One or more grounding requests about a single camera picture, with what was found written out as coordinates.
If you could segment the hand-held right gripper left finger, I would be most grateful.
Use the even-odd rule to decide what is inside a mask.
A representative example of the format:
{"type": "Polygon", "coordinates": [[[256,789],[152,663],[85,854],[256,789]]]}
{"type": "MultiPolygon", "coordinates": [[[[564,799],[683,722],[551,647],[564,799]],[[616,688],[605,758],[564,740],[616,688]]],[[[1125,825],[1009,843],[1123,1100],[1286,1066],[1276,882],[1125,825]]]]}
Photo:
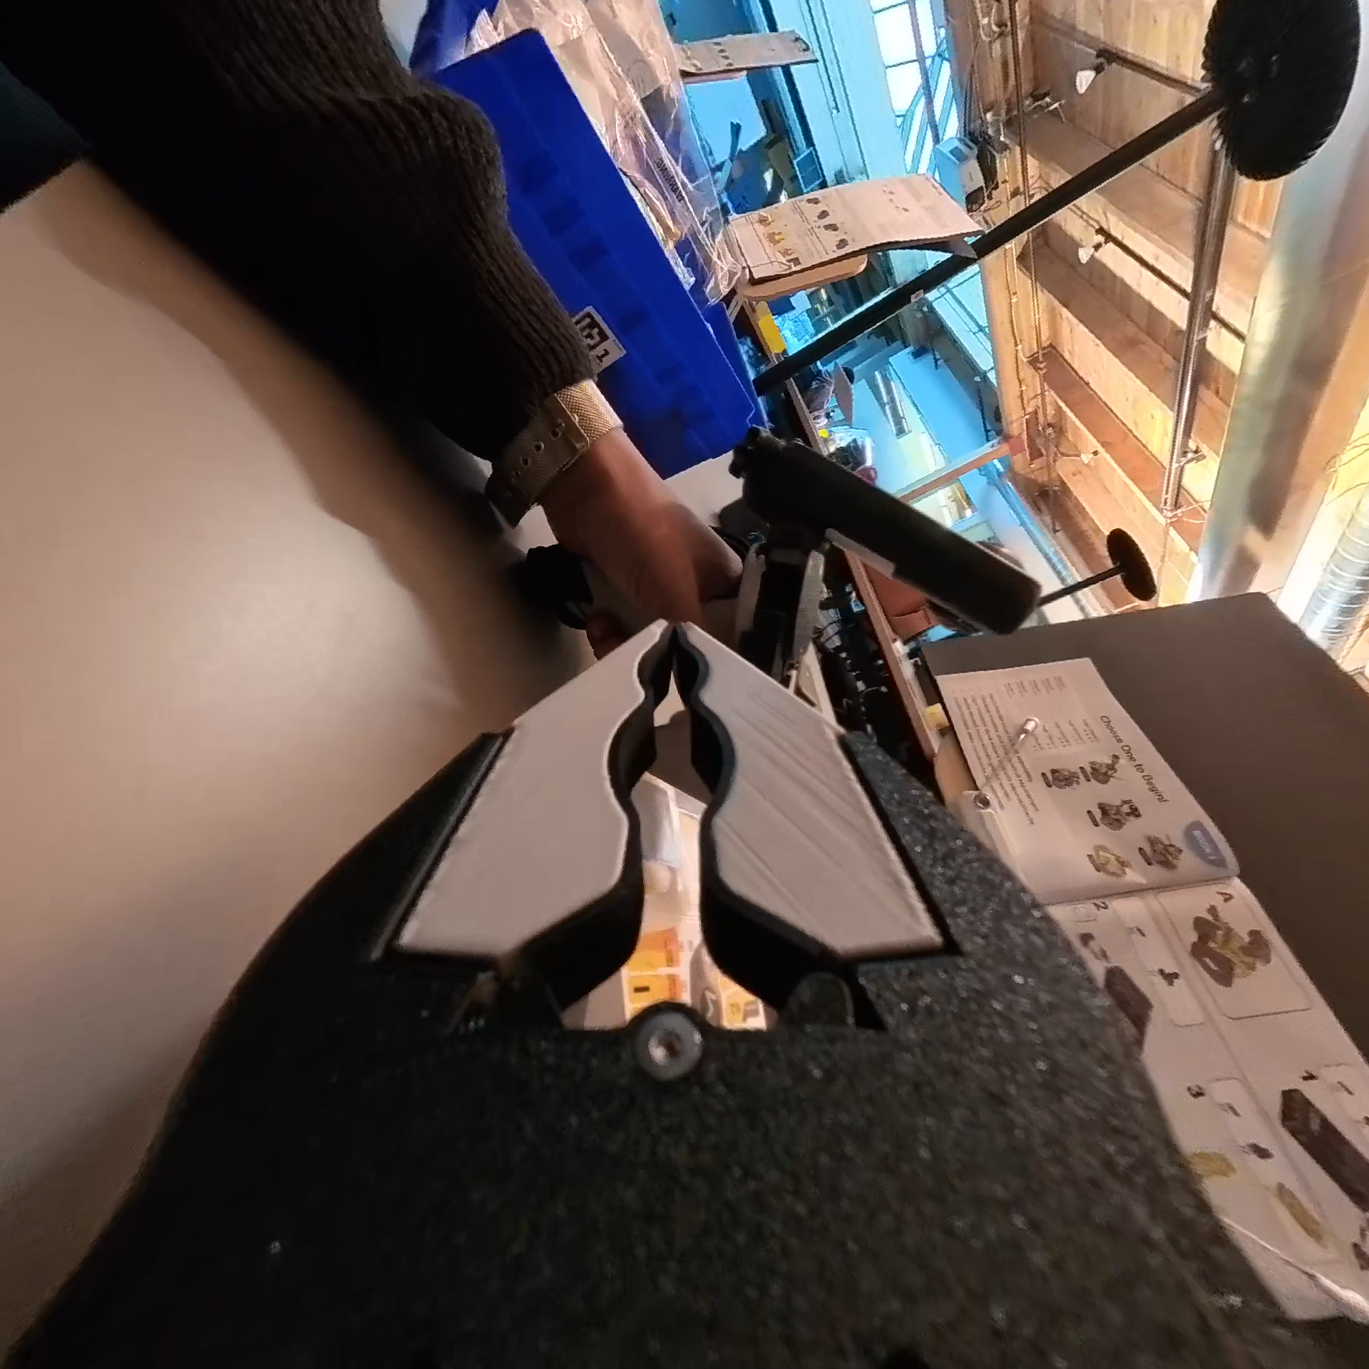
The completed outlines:
{"type": "Polygon", "coordinates": [[[408,954],[621,968],[646,900],[633,794],[657,758],[675,629],[659,621],[527,711],[400,924],[408,954]]]}

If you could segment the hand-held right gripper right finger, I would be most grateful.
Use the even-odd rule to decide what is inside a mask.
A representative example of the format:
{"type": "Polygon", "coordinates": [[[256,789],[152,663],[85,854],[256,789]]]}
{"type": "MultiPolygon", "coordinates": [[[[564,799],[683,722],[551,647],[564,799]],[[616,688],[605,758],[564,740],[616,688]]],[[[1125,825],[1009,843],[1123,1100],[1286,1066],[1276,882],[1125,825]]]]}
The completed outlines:
{"type": "Polygon", "coordinates": [[[949,949],[848,732],[703,628],[677,629],[677,685],[709,791],[701,926],[722,973],[787,1004],[813,975],[949,949]]]}

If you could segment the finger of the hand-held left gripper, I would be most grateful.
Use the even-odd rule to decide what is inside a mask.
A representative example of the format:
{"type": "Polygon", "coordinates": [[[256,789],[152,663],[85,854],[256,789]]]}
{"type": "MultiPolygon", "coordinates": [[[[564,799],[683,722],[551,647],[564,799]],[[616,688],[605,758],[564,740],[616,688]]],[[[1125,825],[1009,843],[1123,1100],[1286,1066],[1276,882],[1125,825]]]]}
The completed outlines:
{"type": "Polygon", "coordinates": [[[773,580],[773,608],[779,621],[773,676],[789,686],[817,632],[827,582],[827,546],[815,543],[774,551],[773,580]]]}
{"type": "Polygon", "coordinates": [[[766,598],[768,540],[752,538],[742,566],[735,605],[735,646],[742,652],[776,652],[779,649],[779,613],[766,598]]]}

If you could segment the yellow grey sticker sheet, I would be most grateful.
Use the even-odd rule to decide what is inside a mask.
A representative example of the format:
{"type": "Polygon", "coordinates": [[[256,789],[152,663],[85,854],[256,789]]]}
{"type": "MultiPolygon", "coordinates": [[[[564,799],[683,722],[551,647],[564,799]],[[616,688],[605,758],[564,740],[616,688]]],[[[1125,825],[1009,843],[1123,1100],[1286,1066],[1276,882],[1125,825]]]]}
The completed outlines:
{"type": "Polygon", "coordinates": [[[561,1022],[580,1032],[618,1030],[662,1004],[683,1004],[714,1029],[766,1032],[774,1012],[722,973],[704,939],[699,874],[703,805],[646,776],[633,792],[642,849],[644,910],[626,963],[569,1007],[561,1022]]]}

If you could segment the blue plastic storage bin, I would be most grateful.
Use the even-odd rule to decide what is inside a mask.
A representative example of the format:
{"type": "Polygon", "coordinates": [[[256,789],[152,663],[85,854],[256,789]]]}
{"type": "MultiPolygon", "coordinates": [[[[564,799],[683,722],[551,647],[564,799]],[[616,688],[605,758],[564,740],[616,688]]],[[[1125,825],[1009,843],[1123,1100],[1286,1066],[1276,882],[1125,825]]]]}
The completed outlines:
{"type": "Polygon", "coordinates": [[[587,346],[598,388],[662,476],[729,453],[760,419],[727,307],[706,302],[650,227],[647,197],[611,157],[545,36],[470,57],[427,15],[413,69],[471,100],[502,148],[512,227],[587,346]]]}

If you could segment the person's left forearm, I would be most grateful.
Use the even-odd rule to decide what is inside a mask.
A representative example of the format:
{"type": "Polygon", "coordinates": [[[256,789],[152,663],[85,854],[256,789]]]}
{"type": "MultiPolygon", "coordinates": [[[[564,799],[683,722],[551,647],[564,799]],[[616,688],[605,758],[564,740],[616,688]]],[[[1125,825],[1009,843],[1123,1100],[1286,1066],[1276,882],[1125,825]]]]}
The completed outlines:
{"type": "Polygon", "coordinates": [[[95,165],[367,395],[491,463],[590,381],[502,153],[378,3],[3,3],[3,65],[95,165]]]}

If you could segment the person's left hand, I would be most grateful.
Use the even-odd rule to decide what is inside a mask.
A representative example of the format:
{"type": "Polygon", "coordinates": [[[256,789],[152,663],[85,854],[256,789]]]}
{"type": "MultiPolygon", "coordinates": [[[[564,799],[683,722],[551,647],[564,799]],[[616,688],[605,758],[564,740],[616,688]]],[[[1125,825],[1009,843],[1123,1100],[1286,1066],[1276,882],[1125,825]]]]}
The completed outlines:
{"type": "Polygon", "coordinates": [[[624,430],[600,437],[541,496],[556,540],[589,559],[646,623],[703,624],[742,561],[649,466],[624,430]]]}

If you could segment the small black round pole lamp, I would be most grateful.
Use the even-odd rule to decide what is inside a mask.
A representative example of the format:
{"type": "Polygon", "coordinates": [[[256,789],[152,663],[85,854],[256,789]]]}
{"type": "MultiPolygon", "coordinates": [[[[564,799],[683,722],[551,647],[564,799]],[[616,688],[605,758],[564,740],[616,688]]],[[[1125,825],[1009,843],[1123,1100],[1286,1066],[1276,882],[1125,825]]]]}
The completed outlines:
{"type": "Polygon", "coordinates": [[[1105,536],[1107,566],[1104,571],[1076,580],[1060,590],[1043,593],[1038,608],[1076,597],[1086,590],[1097,588],[1110,580],[1118,580],[1121,588],[1139,603],[1151,603],[1157,598],[1159,587],[1139,543],[1123,528],[1113,528],[1105,536]]]}

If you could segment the beige band wristwatch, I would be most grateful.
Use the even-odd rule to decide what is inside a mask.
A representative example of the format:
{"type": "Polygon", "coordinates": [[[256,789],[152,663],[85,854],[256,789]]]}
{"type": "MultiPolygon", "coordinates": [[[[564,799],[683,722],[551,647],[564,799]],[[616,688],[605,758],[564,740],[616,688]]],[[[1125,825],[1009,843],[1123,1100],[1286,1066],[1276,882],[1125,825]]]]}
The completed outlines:
{"type": "Polygon", "coordinates": [[[623,421],[595,381],[556,391],[491,463],[489,504],[507,527],[518,527],[564,473],[621,429],[623,421]]]}

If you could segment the printed instruction booklet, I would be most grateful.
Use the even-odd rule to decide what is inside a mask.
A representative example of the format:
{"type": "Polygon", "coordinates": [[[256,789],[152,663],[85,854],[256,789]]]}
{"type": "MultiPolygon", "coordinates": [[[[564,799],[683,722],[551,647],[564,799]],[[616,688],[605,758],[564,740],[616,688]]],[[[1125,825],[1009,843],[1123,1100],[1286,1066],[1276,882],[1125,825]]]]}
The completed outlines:
{"type": "Polygon", "coordinates": [[[1086,659],[941,675],[993,849],[1110,999],[1175,1147],[1284,1312],[1368,1312],[1366,1059],[1239,857],[1086,659]]]}

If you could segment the black partition panel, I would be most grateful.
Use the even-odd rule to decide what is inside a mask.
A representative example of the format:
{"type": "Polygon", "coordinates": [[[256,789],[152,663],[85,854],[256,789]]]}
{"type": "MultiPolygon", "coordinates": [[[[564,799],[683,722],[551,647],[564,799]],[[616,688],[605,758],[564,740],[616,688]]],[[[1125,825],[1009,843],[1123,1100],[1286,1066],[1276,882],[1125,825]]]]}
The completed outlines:
{"type": "Polygon", "coordinates": [[[1366,978],[1366,693],[1263,593],[936,642],[934,676],[1091,659],[1306,965],[1366,978]]]}

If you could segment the large clear plastic bag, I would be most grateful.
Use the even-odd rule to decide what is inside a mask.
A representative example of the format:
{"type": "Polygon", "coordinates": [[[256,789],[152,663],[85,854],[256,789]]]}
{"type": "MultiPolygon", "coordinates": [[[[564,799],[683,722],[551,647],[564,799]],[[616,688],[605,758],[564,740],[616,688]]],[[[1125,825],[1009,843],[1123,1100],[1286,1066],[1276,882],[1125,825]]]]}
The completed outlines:
{"type": "Polygon", "coordinates": [[[681,284],[708,308],[742,266],[688,108],[675,42],[659,3],[504,2],[494,41],[540,33],[681,284]]]}

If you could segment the large black round pole lamp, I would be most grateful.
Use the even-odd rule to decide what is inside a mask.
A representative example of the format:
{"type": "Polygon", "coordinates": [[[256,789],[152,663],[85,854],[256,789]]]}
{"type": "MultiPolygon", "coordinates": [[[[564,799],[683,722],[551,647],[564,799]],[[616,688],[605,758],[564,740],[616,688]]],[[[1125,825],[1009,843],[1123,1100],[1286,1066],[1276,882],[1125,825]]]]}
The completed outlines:
{"type": "Polygon", "coordinates": [[[1359,3],[1216,3],[1203,46],[1208,83],[1183,108],[774,362],[756,377],[755,390],[761,398],[781,390],[807,367],[827,362],[905,307],[957,280],[1208,121],[1214,121],[1226,160],[1239,176],[1267,183],[1293,175],[1342,121],[1358,72],[1359,42],[1359,3]]]}

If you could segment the silver metal duct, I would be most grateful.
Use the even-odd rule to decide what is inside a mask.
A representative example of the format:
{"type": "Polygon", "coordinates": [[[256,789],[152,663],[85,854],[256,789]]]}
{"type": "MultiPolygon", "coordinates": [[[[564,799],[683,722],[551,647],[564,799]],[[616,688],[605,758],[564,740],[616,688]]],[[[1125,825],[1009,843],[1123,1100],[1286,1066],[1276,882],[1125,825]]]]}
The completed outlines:
{"type": "Polygon", "coordinates": [[[1366,145],[1283,191],[1192,602],[1265,593],[1366,675],[1366,145]]]}

